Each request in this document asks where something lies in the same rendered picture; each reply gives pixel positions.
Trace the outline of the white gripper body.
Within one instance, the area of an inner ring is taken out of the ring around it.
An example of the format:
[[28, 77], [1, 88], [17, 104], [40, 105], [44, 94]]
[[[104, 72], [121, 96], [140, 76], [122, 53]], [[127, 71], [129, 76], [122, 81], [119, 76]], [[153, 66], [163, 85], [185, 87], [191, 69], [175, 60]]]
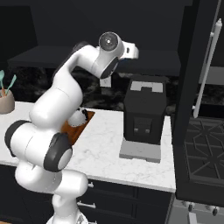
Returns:
[[135, 44], [131, 43], [129, 47], [129, 53], [132, 59], [137, 59], [139, 56], [139, 50]]

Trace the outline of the black upper cabinet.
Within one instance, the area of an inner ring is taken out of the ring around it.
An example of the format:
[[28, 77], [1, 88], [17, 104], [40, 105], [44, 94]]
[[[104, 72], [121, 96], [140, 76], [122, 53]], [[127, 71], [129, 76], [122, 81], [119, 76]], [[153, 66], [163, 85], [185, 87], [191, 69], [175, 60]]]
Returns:
[[116, 71], [177, 76], [184, 11], [193, 0], [0, 0], [0, 66], [55, 68], [104, 32], [134, 43]]

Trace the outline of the black glass cabinet door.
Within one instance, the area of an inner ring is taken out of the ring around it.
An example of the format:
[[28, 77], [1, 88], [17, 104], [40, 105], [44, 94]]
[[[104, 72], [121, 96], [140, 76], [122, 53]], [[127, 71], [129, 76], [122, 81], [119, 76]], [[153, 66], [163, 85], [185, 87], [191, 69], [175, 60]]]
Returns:
[[224, 207], [224, 187], [189, 180], [184, 141], [200, 74], [221, 0], [191, 0], [186, 6], [178, 43], [181, 62], [175, 116], [171, 119], [176, 198]]

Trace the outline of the brown wooden tray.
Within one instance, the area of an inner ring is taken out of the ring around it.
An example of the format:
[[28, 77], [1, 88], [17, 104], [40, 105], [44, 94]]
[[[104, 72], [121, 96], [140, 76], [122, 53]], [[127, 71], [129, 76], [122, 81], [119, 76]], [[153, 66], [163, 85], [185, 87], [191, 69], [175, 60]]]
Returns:
[[69, 139], [71, 145], [74, 145], [75, 142], [78, 140], [78, 138], [81, 135], [82, 131], [86, 128], [86, 126], [88, 125], [89, 121], [95, 115], [95, 112], [88, 111], [87, 115], [88, 115], [87, 121], [84, 124], [82, 124], [81, 126], [72, 127], [72, 126], [70, 126], [68, 124], [68, 122], [65, 122], [64, 125], [62, 126], [61, 132], [68, 134], [68, 139]]

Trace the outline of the dark lower cabinet front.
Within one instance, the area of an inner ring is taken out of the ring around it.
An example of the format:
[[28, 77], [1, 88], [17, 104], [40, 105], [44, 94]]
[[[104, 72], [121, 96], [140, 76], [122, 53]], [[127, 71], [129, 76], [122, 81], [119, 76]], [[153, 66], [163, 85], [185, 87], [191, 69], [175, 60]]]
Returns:
[[139, 188], [136, 219], [143, 224], [166, 224], [172, 196], [171, 192]]
[[0, 164], [0, 221], [46, 224], [53, 215], [52, 195], [25, 190], [14, 174], [14, 166]]

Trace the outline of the black coffee machine, grey base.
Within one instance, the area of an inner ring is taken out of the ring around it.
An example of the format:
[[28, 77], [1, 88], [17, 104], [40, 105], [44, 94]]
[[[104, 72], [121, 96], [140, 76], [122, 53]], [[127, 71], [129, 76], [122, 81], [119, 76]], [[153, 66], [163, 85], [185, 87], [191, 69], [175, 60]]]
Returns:
[[165, 120], [166, 78], [133, 75], [123, 102], [120, 158], [159, 163]]

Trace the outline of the black gas hob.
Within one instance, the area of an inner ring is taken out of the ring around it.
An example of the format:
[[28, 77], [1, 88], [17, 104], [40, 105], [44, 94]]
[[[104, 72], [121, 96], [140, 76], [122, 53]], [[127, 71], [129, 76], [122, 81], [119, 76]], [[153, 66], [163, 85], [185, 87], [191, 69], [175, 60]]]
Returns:
[[224, 186], [224, 121], [191, 118], [184, 150], [192, 182]]

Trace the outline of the teal spatula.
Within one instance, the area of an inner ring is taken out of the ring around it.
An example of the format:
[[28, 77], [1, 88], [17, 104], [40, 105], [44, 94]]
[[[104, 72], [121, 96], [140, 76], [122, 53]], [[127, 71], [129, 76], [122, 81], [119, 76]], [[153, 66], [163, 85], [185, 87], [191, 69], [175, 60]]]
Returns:
[[12, 80], [10, 82], [10, 85], [8, 86], [8, 88], [5, 91], [6, 95], [9, 93], [9, 90], [12, 88], [12, 86], [14, 85], [16, 80], [17, 80], [17, 76], [14, 74], [13, 77], [12, 77]]
[[1, 88], [2, 88], [2, 94], [3, 94], [3, 96], [5, 96], [3, 80], [4, 80], [4, 70], [1, 70], [0, 71], [0, 84], [1, 84]]

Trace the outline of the beige utensil pot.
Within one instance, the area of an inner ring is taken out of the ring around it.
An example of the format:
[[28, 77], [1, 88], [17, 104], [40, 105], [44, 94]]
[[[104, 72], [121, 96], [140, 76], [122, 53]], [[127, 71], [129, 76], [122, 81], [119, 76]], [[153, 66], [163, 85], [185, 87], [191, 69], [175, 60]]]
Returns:
[[13, 93], [8, 92], [6, 96], [0, 97], [0, 114], [9, 114], [15, 109]]

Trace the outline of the dark drawer front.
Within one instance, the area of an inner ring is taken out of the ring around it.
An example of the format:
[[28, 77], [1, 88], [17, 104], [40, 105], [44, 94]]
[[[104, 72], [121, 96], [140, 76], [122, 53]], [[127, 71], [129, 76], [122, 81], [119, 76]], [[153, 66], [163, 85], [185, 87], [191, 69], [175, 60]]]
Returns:
[[97, 212], [104, 212], [108, 214], [117, 214], [127, 218], [133, 216], [136, 201], [134, 199], [127, 199], [115, 195], [107, 195], [102, 193], [89, 192], [77, 199], [85, 204], [95, 203], [96, 209], [90, 207], [79, 206], [81, 208], [88, 208]]
[[127, 199], [135, 199], [136, 188], [134, 186], [122, 185], [117, 183], [105, 182], [100, 180], [90, 179], [88, 183], [93, 182], [94, 188], [89, 187], [91, 190], [95, 190], [99, 193], [106, 193], [124, 197]]

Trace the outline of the grey stove front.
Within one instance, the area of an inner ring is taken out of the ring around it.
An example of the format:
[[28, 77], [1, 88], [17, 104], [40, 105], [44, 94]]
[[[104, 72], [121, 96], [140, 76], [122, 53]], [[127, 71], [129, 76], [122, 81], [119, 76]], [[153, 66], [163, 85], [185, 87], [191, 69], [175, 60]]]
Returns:
[[[193, 205], [193, 210], [188, 211], [188, 205]], [[171, 207], [168, 224], [224, 224], [224, 207], [219, 207], [219, 212], [213, 216], [213, 208], [200, 203], [174, 199]]]

